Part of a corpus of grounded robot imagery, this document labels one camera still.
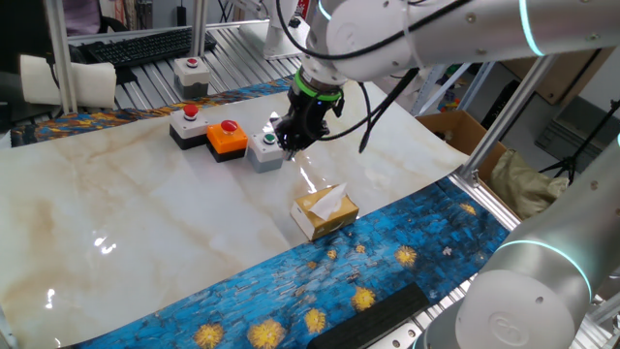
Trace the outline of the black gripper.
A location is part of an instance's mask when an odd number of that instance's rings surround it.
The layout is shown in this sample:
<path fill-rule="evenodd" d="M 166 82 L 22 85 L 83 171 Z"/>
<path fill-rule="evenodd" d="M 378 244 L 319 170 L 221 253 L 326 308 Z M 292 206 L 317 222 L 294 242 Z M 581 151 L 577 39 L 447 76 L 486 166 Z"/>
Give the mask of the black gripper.
<path fill-rule="evenodd" d="M 289 109 L 284 118 L 275 121 L 274 132 L 284 151 L 284 159 L 292 160 L 299 151 L 330 133 L 324 118 L 340 101 L 340 94 L 311 96 L 302 91 L 290 90 L 287 97 Z"/>

